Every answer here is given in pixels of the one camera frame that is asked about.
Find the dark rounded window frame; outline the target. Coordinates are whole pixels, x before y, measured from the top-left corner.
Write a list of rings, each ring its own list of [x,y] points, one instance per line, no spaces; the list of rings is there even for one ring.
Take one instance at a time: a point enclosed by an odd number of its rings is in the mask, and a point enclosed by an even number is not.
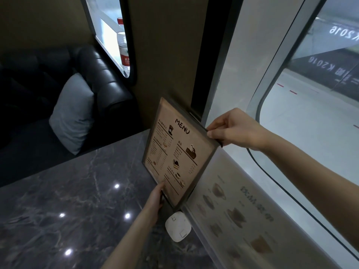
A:
[[[87,23],[101,49],[113,61],[120,71],[120,77],[127,86],[133,86],[137,81],[136,55],[133,41],[133,32],[130,19],[128,0],[80,0],[83,6]],[[125,35],[128,43],[130,59],[130,75],[123,74],[117,33],[119,25],[117,18],[123,18]]]

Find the large rounded glass window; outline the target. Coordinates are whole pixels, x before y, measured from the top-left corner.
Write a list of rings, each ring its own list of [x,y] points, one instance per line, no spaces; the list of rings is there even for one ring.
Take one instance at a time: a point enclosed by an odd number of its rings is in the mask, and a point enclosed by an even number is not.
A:
[[[359,0],[304,0],[247,112],[359,186]]]

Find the person's right hand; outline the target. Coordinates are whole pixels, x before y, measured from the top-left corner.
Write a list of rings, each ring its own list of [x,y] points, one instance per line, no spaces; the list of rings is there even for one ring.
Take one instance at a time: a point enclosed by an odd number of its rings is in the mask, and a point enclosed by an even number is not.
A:
[[[213,129],[226,130],[226,140],[217,140],[222,147],[234,144],[257,151],[264,149],[273,136],[273,133],[239,108],[217,117],[206,129],[207,132]]]

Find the clear water bottle red label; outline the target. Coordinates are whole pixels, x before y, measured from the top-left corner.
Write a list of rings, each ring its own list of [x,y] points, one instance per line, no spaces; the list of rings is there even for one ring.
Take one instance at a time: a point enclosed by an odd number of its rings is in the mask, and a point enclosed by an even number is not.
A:
[[[128,53],[128,43],[124,31],[117,33],[117,42],[119,46],[119,54],[123,68],[123,74],[126,78],[128,78],[130,75],[130,59]]]

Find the brown framed menu board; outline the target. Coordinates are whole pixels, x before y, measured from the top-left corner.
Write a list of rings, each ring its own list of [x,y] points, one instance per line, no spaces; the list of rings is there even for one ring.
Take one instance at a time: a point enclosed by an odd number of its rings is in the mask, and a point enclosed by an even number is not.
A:
[[[146,142],[142,163],[173,211],[181,209],[215,151],[222,144],[171,98],[162,97]]]

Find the black vertical pillar strip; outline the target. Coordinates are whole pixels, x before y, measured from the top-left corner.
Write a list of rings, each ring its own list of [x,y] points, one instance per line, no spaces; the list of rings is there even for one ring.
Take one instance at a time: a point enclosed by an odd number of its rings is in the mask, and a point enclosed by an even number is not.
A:
[[[205,126],[244,0],[209,0],[190,113]]]

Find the grey cushion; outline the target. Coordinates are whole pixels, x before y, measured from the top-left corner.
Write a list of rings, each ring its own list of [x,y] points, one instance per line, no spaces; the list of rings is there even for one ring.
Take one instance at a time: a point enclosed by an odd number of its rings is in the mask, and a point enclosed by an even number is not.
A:
[[[82,149],[90,129],[95,95],[80,73],[65,83],[49,125],[61,144],[73,155]]]

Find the person's left forearm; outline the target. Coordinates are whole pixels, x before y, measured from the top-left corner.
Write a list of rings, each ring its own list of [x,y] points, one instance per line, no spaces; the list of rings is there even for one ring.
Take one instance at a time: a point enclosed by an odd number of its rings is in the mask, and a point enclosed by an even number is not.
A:
[[[151,228],[149,218],[140,214],[101,269],[135,269]]]

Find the white square call button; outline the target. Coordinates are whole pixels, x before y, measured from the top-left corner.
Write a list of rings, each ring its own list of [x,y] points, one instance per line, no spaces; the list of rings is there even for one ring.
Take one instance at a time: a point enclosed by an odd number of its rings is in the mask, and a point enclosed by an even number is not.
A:
[[[181,212],[175,212],[165,222],[165,228],[170,238],[175,242],[181,242],[191,232],[192,226],[186,215]]]

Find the black leather sofa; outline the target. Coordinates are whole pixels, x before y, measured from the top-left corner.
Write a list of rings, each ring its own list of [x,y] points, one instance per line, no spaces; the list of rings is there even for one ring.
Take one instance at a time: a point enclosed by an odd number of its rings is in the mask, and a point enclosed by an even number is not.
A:
[[[79,74],[94,95],[94,123],[74,155],[50,127],[65,83]],[[0,57],[0,187],[143,130],[137,100],[104,50],[26,49]]]

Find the person's right forearm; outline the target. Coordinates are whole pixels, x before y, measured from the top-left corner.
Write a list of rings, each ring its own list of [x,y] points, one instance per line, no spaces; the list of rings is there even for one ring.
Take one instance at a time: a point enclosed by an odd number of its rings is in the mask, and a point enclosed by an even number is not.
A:
[[[359,186],[268,131],[260,151],[359,252]]]

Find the person's left hand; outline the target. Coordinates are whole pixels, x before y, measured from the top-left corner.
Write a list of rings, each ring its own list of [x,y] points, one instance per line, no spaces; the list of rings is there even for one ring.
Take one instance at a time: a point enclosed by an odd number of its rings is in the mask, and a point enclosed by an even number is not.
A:
[[[159,210],[161,208],[154,207],[153,205],[153,190],[151,191],[146,204],[139,215],[141,226],[146,230],[150,230],[155,225],[158,220]]]

